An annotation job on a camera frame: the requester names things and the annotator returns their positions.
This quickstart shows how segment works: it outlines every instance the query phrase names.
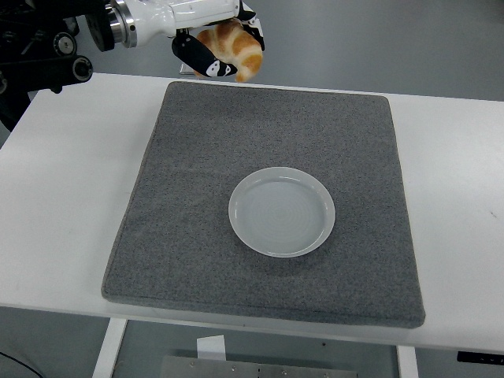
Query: metal plate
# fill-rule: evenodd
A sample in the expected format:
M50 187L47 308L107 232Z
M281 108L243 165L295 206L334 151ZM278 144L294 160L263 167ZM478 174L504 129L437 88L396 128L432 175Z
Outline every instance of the metal plate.
M165 356L160 378L357 378L356 372Z

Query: white paper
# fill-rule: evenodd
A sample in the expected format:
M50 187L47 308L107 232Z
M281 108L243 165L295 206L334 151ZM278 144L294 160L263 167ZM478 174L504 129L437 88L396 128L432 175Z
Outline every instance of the white paper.
M196 340L198 358L226 361L224 335L202 337Z

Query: white table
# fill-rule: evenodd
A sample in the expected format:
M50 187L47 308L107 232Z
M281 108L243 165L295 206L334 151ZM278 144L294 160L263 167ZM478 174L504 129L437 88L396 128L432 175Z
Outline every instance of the white table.
M310 324L107 302L100 287L166 78L41 91L0 150L0 306L504 352L504 103L385 94L424 325Z

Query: white plate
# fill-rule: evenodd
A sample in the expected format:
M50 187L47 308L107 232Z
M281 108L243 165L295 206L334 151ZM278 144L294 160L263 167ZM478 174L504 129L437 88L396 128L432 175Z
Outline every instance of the white plate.
M229 220L250 248L275 258L293 258L319 247L331 233L335 209L317 179L293 168L256 171L229 201Z

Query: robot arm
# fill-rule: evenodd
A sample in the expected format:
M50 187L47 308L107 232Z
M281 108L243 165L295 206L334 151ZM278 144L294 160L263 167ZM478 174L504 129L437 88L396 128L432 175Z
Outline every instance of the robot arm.
M262 30L256 13L242 0L112 0L109 17L114 42L126 47L143 46L154 36L174 38L173 53L202 75L229 76L236 67L224 63L189 34L219 21L237 18L264 50Z
M76 54L74 34L65 20L84 15L100 51L146 45L154 36L173 38L172 51L207 76L228 76L236 68L215 58L192 28L237 18L264 49L261 24L242 0L1 0L0 119L12 114L9 104L29 91L84 83L93 68ZM9 120L13 128L20 111Z

